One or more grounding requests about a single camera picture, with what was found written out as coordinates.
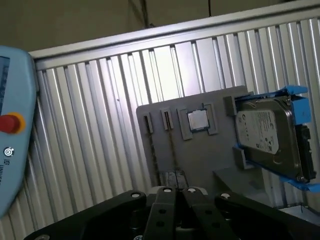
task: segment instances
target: gray bracket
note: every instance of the gray bracket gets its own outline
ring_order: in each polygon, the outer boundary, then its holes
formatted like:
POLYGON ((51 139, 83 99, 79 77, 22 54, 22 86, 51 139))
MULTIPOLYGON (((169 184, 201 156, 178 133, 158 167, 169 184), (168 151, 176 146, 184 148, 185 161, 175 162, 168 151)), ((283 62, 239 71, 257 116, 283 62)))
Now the gray bracket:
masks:
POLYGON ((192 132, 190 131, 189 120, 188 120, 188 110, 185 107, 180 107, 180 108, 177 108, 176 112, 178 114, 183 140, 192 139, 192 132))
POLYGON ((213 103, 204 103, 203 108, 206 109, 206 113, 208 115, 208 121, 210 127, 208 128, 208 134, 213 135, 217 134, 218 131, 218 121, 217 121, 217 114, 215 111, 215 105, 213 103))
POLYGON ((242 170, 247 170, 247 169, 253 169, 255 167, 246 161, 245 151, 243 149, 234 146, 232 148, 232 151, 233 151, 233 158, 235 161, 235 165, 238 168, 240 168, 242 170))
MULTIPOLYGON (((213 103, 203 103, 202 108, 206 110, 209 128, 207 132, 209 135, 218 134, 218 121, 217 114, 215 111, 215 105, 213 103)), ((176 109, 178 114, 178 119, 181 128, 181 134, 183 140, 190 140, 193 138, 193 133, 190 130, 189 120, 188 120, 188 112, 190 112, 186 107, 179 107, 176 109)))
POLYGON ((174 122, 172 121, 170 108, 161 109, 161 115, 164 124, 164 129, 168 130, 168 127, 174 129, 174 122))
POLYGON ((248 92, 248 94, 243 94, 243 95, 238 95, 238 96, 225 96, 223 98, 223 102, 224 102, 224 108, 225 108, 225 112, 227 116, 233 117, 235 115, 237 115, 237 107, 236 107, 236 101, 235 101, 235 97, 244 97, 244 96, 251 96, 253 95, 254 92, 248 92))

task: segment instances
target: bolt head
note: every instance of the bolt head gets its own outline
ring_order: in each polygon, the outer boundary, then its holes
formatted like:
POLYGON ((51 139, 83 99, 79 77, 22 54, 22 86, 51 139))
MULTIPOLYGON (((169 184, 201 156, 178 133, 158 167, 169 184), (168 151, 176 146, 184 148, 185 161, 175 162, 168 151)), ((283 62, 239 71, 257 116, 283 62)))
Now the bolt head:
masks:
POLYGON ((230 195, 228 193, 222 193, 220 196, 223 197, 224 199, 230 198, 230 195))
POLYGON ((140 193, 132 193, 131 197, 138 198, 138 197, 140 197, 140 193))
POLYGON ((41 236, 38 236, 35 240, 49 240, 49 239, 50 239, 50 236, 41 235, 41 236))
POLYGON ((194 193, 194 192, 196 192, 196 190, 195 190, 194 188, 189 188, 189 189, 188 189, 188 192, 194 193))

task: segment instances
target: gray plastic block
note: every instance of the gray plastic block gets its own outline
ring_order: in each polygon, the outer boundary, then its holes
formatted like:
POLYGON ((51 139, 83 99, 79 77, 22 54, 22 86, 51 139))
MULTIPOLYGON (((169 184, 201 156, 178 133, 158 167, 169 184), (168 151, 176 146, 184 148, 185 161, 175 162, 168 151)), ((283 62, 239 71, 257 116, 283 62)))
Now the gray plastic block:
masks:
POLYGON ((226 114, 230 117, 237 115, 237 107, 234 96, 226 96, 223 98, 226 114))
POLYGON ((242 170, 247 170, 247 169, 254 168, 254 166, 252 164, 249 164, 246 161, 245 151, 242 148, 234 146, 232 148, 232 151, 233 151, 233 157, 234 157, 235 165, 238 168, 240 168, 242 170))

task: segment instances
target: gray fixture plate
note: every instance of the gray fixture plate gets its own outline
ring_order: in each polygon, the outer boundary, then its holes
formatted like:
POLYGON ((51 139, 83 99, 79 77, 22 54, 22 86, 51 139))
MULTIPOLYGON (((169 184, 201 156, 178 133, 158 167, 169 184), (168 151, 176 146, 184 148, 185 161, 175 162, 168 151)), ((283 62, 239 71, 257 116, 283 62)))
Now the gray fixture plate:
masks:
POLYGON ((169 111, 176 159, 188 184, 205 188, 209 194, 214 194, 219 191, 219 187, 215 183, 213 171, 236 167, 233 155, 233 147, 237 143, 235 122, 233 117, 227 115, 224 98, 247 94, 245 86, 237 86, 138 107, 136 114, 152 185, 157 184, 146 119, 151 125, 149 129, 152 131, 158 170, 163 173, 174 168, 169 134, 166 130, 168 127, 164 120, 164 111, 169 111), (188 126, 187 114, 207 109, 204 106, 210 108, 207 111, 210 129, 192 132, 188 126))

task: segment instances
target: screw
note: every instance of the screw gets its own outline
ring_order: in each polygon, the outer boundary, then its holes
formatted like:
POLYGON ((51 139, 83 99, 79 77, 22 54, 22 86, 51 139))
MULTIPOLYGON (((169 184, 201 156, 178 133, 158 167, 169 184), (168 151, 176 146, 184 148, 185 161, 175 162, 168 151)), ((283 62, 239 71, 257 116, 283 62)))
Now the screw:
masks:
POLYGON ((298 176, 296 179, 302 183, 305 183, 307 181, 304 176, 298 176))
POLYGON ((14 155, 15 153, 15 150, 12 148, 12 147, 6 147, 4 150, 3 150, 3 153, 6 157, 11 157, 14 155))
POLYGON ((140 197, 140 193, 133 193, 133 194, 131 194, 131 197, 138 198, 138 197, 140 197))
POLYGON ((35 240, 49 240, 50 237, 48 235, 41 235, 38 236, 35 240))
POLYGON ((291 106, 291 98, 284 100, 287 106, 291 106))
POLYGON ((142 240, 142 235, 136 236, 133 240, 142 240))
POLYGON ((222 193, 220 196, 223 197, 224 199, 230 198, 230 195, 228 193, 222 193))

